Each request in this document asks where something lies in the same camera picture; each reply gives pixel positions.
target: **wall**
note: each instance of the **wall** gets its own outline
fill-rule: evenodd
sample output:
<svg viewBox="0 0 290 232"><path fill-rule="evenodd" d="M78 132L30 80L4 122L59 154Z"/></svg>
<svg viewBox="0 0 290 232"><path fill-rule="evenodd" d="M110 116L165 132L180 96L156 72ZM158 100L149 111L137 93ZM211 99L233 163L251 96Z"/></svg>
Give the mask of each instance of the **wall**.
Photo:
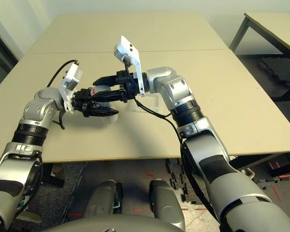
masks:
<svg viewBox="0 0 290 232"><path fill-rule="evenodd" d="M0 35L21 58L58 14L150 11L198 11L229 45L244 12L290 13L290 0L0 0ZM279 51L249 29L237 53Z"/></svg>

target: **silver robot arm segment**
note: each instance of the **silver robot arm segment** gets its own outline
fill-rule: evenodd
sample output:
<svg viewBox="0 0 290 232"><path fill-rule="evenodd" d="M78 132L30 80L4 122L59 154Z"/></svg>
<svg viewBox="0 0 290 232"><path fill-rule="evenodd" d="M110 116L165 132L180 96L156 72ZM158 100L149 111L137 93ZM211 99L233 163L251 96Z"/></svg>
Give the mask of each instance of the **silver robot arm segment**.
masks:
<svg viewBox="0 0 290 232"><path fill-rule="evenodd" d="M7 230L29 203L20 205L24 197L30 196L30 201L36 194L41 183L47 132L57 111L71 110L73 89L80 75L78 65L72 64L59 89L40 90L26 105L13 139L0 158L0 230Z"/></svg>
<svg viewBox="0 0 290 232"><path fill-rule="evenodd" d="M146 72L150 93L160 93L177 123L184 159L199 173L221 231L290 231L290 218L247 176L229 165L229 155L186 81L168 67Z"/></svg>

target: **metal table leg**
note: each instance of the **metal table leg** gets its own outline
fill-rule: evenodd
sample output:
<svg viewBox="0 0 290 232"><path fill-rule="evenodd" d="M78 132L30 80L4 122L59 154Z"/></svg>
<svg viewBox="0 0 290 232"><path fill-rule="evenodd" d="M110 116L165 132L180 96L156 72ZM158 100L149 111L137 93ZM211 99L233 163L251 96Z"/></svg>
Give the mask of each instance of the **metal table leg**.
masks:
<svg viewBox="0 0 290 232"><path fill-rule="evenodd" d="M245 17L245 19L243 20L240 28L238 29L234 39L232 40L229 49L231 51L235 51L240 43L240 41L242 40L243 36L245 35L247 29L248 29L248 21L249 19L247 17Z"/></svg>
<svg viewBox="0 0 290 232"><path fill-rule="evenodd" d="M243 170L251 166L263 163L274 157L280 156L281 153L276 154L266 154L266 155L249 155L249 156L238 156L230 161L230 165L238 170Z"/></svg>
<svg viewBox="0 0 290 232"><path fill-rule="evenodd" d="M271 97L274 102L286 102L290 101L290 89L285 92L281 97Z"/></svg>
<svg viewBox="0 0 290 232"><path fill-rule="evenodd" d="M290 153L286 153L285 157L288 159L288 161L290 163ZM281 176L281 175L285 175L288 173L290 173L290 164L285 165L285 166L280 167L280 168L273 169L270 171L270 175L272 177Z"/></svg>

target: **floor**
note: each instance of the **floor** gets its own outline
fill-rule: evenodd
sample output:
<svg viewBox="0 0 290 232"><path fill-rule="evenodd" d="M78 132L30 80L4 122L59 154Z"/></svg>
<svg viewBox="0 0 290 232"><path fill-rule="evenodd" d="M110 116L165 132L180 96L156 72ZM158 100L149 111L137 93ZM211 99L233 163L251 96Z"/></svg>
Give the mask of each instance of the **floor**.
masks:
<svg viewBox="0 0 290 232"><path fill-rule="evenodd" d="M279 96L287 88L278 84L259 67L259 59L241 60L250 73L270 96ZM278 103L277 106L290 121L290 102ZM102 181L114 179L123 184L123 213L153 217L150 211L148 189L151 180L161 178L170 180L166 160L125 160L88 162L82 173L84 163L63 164L67 185L64 189L43 186L39 197L35 198L29 211L42 215L42 223L27 223L15 220L12 227L28 231L42 231L59 225L67 215L70 220L81 217L92 190ZM267 182L259 185L273 202L278 204L290 217L290 180ZM218 232L218 223L200 204L182 202L182 190L174 191L183 210L186 231Z"/></svg>

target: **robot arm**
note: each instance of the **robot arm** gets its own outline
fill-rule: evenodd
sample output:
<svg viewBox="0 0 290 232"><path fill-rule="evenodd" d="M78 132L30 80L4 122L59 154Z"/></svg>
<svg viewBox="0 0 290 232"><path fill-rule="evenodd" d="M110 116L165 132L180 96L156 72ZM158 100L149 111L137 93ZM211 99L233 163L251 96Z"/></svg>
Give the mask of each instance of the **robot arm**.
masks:
<svg viewBox="0 0 290 232"><path fill-rule="evenodd" d="M117 58L127 66L138 66L137 73L127 70L115 76L103 77L94 85L120 85L119 90L95 93L94 88L74 92L80 74L78 64L72 65L59 90L46 88L29 102L19 121L14 137L0 159L0 229L8 229L12 220L24 209L20 202L25 196L32 199L42 176L43 143L56 111L78 110L84 116L110 116L117 110L99 107L95 102L134 99L137 93L160 93L174 121L181 142L181 155L187 176L199 173L205 181L213 206L212 214L222 231L290 231L288 216L247 176L229 165L228 153L201 109L187 82L168 67L141 72L139 58L133 57L134 47L121 38L124 47L117 46Z"/></svg>
<svg viewBox="0 0 290 232"><path fill-rule="evenodd" d="M35 94L25 107L12 141L5 147L0 158L1 229L9 228L39 189L43 172L43 143L55 113L62 112L65 107L69 109L67 102L71 101L69 94L78 83L78 73L78 65L73 64L60 85L67 89L63 94L60 88L49 87Z"/></svg>

